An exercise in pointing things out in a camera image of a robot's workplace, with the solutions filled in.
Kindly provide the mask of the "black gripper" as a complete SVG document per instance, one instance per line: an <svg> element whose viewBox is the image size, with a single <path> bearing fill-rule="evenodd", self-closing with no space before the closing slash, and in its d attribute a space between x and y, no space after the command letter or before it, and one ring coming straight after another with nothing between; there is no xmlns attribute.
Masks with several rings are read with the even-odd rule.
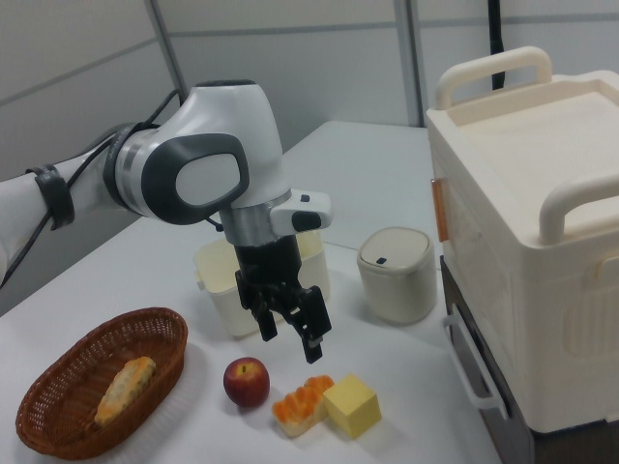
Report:
<svg viewBox="0 0 619 464"><path fill-rule="evenodd" d="M240 303L258 325L264 341L277 334L275 318L262 290L283 286L283 318L301 337L307 363L322 357L323 336L332 328L321 289L300 288L301 256L297 238L285 236L262 246L235 246L239 264L235 274Z"/></svg>

